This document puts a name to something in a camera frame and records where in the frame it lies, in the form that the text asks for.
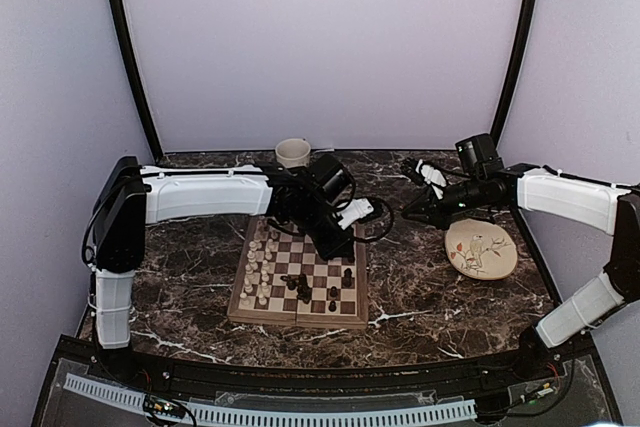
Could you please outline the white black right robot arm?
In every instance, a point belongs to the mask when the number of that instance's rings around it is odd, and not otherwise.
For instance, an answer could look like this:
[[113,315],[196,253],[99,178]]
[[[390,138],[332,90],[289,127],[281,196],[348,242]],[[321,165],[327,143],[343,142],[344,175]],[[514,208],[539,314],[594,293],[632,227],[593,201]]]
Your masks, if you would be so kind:
[[510,360],[521,381],[549,363],[548,350],[639,299],[639,189],[588,180],[549,167],[491,165],[448,182],[434,165],[409,159],[403,174],[423,192],[402,210],[403,218],[444,233],[451,264],[476,279],[502,279],[515,269],[515,246],[506,232],[473,211],[507,207],[533,221],[546,260],[553,267],[562,302],[521,337],[525,346]]

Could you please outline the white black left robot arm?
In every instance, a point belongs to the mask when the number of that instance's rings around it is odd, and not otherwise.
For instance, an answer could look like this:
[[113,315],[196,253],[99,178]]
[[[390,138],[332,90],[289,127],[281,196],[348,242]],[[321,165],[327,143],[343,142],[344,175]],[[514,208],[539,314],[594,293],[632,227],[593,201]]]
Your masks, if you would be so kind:
[[101,364],[120,383],[141,374],[130,344],[133,279],[145,252],[145,229],[165,220],[211,215],[266,216],[292,223],[324,260],[349,257],[353,224],[370,214],[366,199],[339,202],[352,187],[347,169],[325,155],[308,167],[277,163],[217,169],[167,169],[121,158],[94,207],[81,247],[94,273],[94,325]]

